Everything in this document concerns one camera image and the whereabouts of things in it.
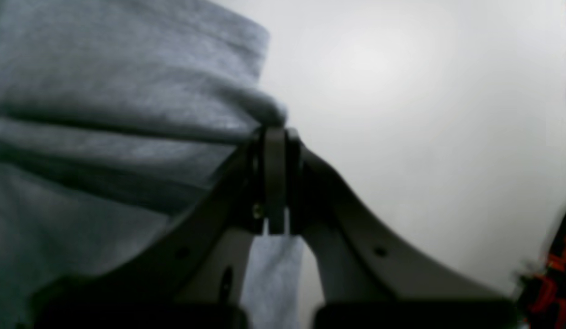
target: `black plastic bracket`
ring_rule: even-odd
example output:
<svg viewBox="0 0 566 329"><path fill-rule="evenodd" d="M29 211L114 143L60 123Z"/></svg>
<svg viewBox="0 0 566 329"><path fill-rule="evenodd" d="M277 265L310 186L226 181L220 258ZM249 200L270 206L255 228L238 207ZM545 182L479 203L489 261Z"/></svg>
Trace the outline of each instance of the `black plastic bracket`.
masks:
<svg viewBox="0 0 566 329"><path fill-rule="evenodd" d="M377 314L404 314L407 305L420 315L425 310L423 325L458 328L466 325L460 317L470 323L492 314L480 322L484 328L516 326L510 300L402 240L295 129L258 132L227 167L179 227L103 277L43 290L35 299L38 314L82 302L235 306L253 235L262 233L267 218L270 234L301 235L316 256L327 303L316 317L318 328L334 327L334 318L361 323ZM450 310L457 316L448 320Z"/></svg>

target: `white background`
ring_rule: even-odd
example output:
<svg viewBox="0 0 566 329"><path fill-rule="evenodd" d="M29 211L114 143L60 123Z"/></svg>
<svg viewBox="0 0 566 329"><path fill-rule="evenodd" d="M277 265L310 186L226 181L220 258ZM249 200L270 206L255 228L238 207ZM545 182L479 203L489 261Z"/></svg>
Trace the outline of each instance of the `white background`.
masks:
<svg viewBox="0 0 566 329"><path fill-rule="evenodd" d="M270 31L260 87L375 214L512 293L566 208L566 0L214 2Z"/></svg>

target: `gray sweatshirt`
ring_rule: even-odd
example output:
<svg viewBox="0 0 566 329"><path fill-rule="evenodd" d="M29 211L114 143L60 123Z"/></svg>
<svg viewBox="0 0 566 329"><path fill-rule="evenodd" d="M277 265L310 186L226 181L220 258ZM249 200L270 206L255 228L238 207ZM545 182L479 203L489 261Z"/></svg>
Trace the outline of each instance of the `gray sweatshirt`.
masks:
<svg viewBox="0 0 566 329"><path fill-rule="evenodd" d="M256 89L267 41L202 0L0 0L0 329L58 277L139 254L254 129L285 123ZM301 249L255 239L256 328L296 327Z"/></svg>

